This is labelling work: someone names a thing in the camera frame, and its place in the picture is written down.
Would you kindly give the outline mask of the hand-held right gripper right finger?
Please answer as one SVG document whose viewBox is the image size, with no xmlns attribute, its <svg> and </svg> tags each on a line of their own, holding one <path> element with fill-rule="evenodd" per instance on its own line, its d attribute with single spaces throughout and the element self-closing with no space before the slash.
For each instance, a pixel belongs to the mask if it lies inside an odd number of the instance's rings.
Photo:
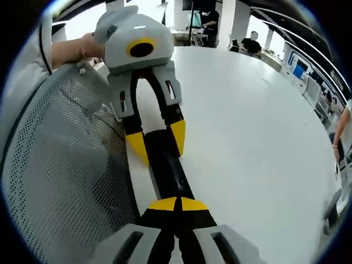
<svg viewBox="0 0 352 264">
<path fill-rule="evenodd" d="M 265 263 L 257 246 L 228 225 L 218 225 L 201 201 L 178 197 L 175 212 L 184 263 Z"/>
</svg>

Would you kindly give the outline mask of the person's left hand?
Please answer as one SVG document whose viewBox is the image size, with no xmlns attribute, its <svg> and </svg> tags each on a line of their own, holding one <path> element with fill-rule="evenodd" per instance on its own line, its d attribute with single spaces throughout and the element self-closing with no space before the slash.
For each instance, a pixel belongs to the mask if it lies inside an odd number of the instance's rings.
<svg viewBox="0 0 352 264">
<path fill-rule="evenodd" d="M 94 33 L 86 33 L 79 39 L 79 53 L 82 58 L 105 58 L 105 45 L 96 42 Z"/>
</svg>

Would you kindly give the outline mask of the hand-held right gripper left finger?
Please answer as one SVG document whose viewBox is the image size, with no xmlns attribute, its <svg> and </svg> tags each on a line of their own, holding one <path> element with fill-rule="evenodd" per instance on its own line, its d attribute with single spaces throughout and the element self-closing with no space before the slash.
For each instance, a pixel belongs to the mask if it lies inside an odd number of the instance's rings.
<svg viewBox="0 0 352 264">
<path fill-rule="evenodd" d="M 92 263 L 169 263 L 174 250 L 176 197 L 152 203 L 136 224 L 101 241 Z"/>
</svg>

